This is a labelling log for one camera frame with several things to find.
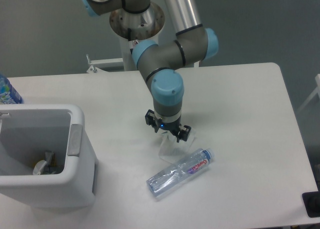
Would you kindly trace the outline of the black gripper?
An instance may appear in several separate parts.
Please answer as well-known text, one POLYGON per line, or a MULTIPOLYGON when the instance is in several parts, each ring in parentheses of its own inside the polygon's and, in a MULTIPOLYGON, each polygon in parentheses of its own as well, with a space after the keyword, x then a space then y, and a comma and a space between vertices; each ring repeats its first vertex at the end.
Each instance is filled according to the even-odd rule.
POLYGON ((176 142, 187 142, 192 128, 188 125, 181 125, 181 114, 179 111, 172 116, 164 116, 149 109, 145 114, 145 123, 157 133, 159 129, 170 132, 176 137, 176 142))

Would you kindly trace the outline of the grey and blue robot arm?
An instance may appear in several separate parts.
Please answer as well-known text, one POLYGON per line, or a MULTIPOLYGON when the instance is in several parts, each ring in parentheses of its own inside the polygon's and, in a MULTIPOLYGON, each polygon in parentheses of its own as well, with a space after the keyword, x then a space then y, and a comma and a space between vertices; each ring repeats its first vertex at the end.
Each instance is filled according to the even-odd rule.
POLYGON ((184 83, 178 69, 213 57, 219 49, 215 32, 201 22, 195 0, 164 0, 175 40, 152 40, 164 26, 163 11, 151 0, 82 0, 90 16, 109 14, 112 30, 126 39, 129 55, 153 99, 145 122, 155 131, 187 141, 191 127, 181 124, 184 83))

